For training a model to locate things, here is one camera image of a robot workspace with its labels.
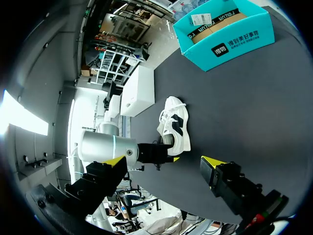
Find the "black logo on box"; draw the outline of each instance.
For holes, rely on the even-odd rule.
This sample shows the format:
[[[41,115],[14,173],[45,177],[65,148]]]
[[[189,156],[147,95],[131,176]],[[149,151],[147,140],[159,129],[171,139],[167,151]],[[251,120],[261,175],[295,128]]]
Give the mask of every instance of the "black logo on box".
[[[226,53],[229,53],[229,50],[227,49],[224,43],[221,43],[217,45],[216,47],[213,47],[211,50],[217,57],[220,57],[222,55],[225,55]]]

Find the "black table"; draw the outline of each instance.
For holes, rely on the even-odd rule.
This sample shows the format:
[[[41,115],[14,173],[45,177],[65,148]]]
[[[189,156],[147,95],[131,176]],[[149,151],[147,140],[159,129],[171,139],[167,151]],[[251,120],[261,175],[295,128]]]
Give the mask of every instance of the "black table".
[[[276,189],[292,215],[312,178],[313,67],[292,26],[271,15],[276,42],[208,72],[175,51],[155,70],[156,103],[131,119],[131,137],[158,139],[158,117],[168,96],[187,104],[191,151],[161,171],[147,164],[132,179],[151,194],[182,210],[238,223],[200,175],[200,157],[234,161],[267,194]]]

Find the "black stripe on sneaker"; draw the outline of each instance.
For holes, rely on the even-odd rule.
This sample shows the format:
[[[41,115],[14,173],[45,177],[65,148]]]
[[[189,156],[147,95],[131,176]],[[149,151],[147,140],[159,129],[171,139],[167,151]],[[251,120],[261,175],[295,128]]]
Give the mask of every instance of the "black stripe on sneaker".
[[[183,132],[182,132],[182,126],[184,122],[183,119],[177,116],[176,114],[174,114],[172,118],[176,120],[172,122],[172,128],[181,136],[183,136]]]

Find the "metal shelving rack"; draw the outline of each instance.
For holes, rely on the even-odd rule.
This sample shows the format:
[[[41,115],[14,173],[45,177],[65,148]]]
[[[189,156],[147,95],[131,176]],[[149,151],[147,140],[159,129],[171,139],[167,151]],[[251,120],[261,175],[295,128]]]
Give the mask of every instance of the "metal shelving rack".
[[[114,63],[113,61],[117,57],[119,57],[119,61],[118,63]],[[135,65],[129,66],[129,68],[128,66],[123,65],[124,60],[128,58],[136,60]],[[120,84],[123,85],[139,62],[144,62],[144,60],[136,58],[133,54],[127,55],[118,51],[106,49],[102,56],[100,67],[94,68],[94,70],[98,71],[95,83],[103,84],[109,79],[114,82],[120,82]]]
[[[93,5],[94,0],[89,0],[87,6],[86,6],[86,13],[83,17],[82,24],[79,31],[79,38],[78,38],[78,51],[77,51],[77,71],[78,74],[81,73],[81,59],[82,59],[82,47],[83,47],[83,38],[84,38],[84,27],[87,24],[87,20],[90,15],[92,15],[94,8],[91,9],[91,6]]]

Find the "cable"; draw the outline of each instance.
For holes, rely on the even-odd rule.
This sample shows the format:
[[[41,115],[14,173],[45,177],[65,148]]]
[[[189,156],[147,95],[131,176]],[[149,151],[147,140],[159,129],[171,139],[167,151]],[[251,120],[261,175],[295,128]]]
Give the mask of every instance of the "cable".
[[[189,220],[189,221],[197,221],[197,220],[199,220],[199,219],[185,219],[185,220]]]
[[[70,180],[65,180],[65,179],[59,179],[59,178],[57,178],[57,180],[64,180],[64,181],[70,181]]]
[[[211,227],[211,224],[206,228],[206,230],[204,231],[204,234],[206,234],[206,235],[212,235],[212,234],[215,234],[221,227],[222,227],[222,223],[220,224],[220,226],[218,227],[218,229],[216,229],[216,230],[213,230],[213,231],[207,231],[207,229],[209,228],[209,227]]]
[[[58,176],[57,176],[57,171],[54,170],[54,172],[55,172],[55,178],[57,179],[58,188],[60,188],[59,181],[58,181]]]
[[[205,221],[205,219],[203,219],[203,220],[201,220],[201,221],[199,221],[199,222],[197,222],[197,223],[195,223],[195,224],[193,224],[192,225],[192,227],[194,227],[194,226],[196,226],[197,224],[200,224],[200,223],[202,223],[202,222],[204,222]],[[189,231],[186,231],[185,233],[182,233],[181,235],[187,235],[187,234],[189,234],[191,231],[193,231],[193,229],[192,230],[189,230]]]

